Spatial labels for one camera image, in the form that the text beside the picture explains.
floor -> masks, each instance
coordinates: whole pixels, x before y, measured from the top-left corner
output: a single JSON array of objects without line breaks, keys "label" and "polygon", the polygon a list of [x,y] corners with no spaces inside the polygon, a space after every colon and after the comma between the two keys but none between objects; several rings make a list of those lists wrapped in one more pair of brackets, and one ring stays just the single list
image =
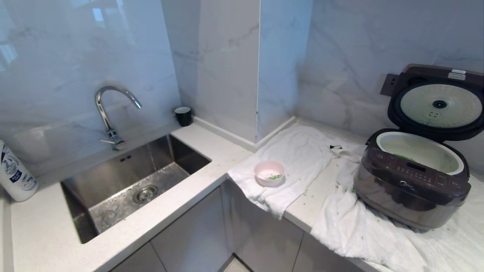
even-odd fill
[{"label": "floor", "polygon": [[225,268],[224,272],[251,272],[245,266],[234,258],[231,263]]}]

rice cooker lid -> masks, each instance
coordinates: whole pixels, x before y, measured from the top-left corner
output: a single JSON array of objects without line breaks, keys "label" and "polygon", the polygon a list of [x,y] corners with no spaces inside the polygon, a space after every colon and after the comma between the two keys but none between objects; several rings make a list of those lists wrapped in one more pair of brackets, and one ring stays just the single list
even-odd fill
[{"label": "rice cooker lid", "polygon": [[388,106],[390,120],[403,132],[436,142],[479,134],[484,129],[484,76],[474,73],[467,82],[442,76],[442,69],[452,73],[451,68],[419,68],[419,73],[407,67],[400,74]]}]

black cup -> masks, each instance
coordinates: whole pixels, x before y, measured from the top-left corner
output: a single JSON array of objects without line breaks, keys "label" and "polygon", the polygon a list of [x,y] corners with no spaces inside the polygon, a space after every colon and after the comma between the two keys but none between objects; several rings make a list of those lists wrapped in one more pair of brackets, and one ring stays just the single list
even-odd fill
[{"label": "black cup", "polygon": [[193,123],[192,110],[189,107],[176,108],[175,115],[180,126],[188,126]]}]

green vegetable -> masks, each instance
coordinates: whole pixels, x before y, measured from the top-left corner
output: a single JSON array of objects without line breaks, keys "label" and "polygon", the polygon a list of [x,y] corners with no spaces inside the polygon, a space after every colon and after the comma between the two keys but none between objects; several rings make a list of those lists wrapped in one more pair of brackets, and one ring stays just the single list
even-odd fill
[{"label": "green vegetable", "polygon": [[415,160],[414,160],[414,159],[409,158],[409,157],[406,157],[406,156],[404,156],[404,155],[400,155],[400,154],[397,154],[397,153],[393,153],[393,154],[394,154],[394,155],[397,155],[397,156],[399,156],[399,157],[402,157],[402,158],[406,158],[407,160],[410,160],[410,161],[415,162]]},{"label": "green vegetable", "polygon": [[280,177],[282,177],[282,175],[270,176],[270,177],[266,178],[266,180],[268,180],[268,181],[274,181],[274,180],[276,180],[276,179],[278,179]]}]

white bottle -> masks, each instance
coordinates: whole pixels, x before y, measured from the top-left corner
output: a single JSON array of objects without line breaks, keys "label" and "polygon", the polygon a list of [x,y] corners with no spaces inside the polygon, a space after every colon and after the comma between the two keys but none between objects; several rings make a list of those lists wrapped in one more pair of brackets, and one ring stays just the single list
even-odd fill
[{"label": "white bottle", "polygon": [[29,199],[39,189],[39,183],[2,140],[0,151],[0,184],[15,201]]}]

